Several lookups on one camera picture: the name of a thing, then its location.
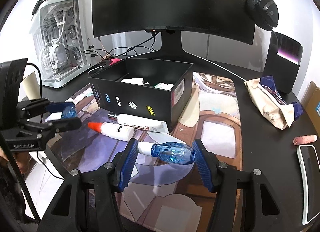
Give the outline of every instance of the monitor stand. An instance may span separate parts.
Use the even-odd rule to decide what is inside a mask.
[[[161,48],[157,51],[130,56],[130,58],[162,59],[169,61],[190,62],[199,64],[204,59],[187,53],[182,48],[180,30],[159,30],[161,32]]]
[[[133,55],[129,58],[147,58],[147,59],[161,59],[178,62],[193,63],[193,71],[202,72],[206,74],[212,74],[216,76],[224,76],[229,79],[236,79],[225,68],[216,64],[216,62],[210,62],[206,59],[198,57],[196,55],[187,53],[182,48],[181,31],[180,30],[157,30],[161,32],[161,48],[157,51],[148,52],[145,54]]]

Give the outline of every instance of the pink tape roll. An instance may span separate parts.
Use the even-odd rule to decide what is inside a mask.
[[[304,145],[317,141],[317,135],[304,135],[295,137],[293,140],[294,145]]]

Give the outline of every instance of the curved monitor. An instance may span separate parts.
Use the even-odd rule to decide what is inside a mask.
[[[92,0],[94,36],[170,29],[219,35],[252,44],[255,23],[246,0]]]

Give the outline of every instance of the black box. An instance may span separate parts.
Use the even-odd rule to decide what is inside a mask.
[[[128,58],[89,77],[89,81],[99,107],[116,114],[165,121],[171,132],[191,96],[192,66],[187,62]],[[121,82],[131,78],[144,78],[150,86]],[[160,82],[173,84],[173,88],[154,88]]]

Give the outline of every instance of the small blue bottle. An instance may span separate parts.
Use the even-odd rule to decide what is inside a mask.
[[[188,165],[195,161],[194,149],[178,142],[167,142],[163,144],[139,142],[138,152],[144,155],[159,157],[167,163]]]

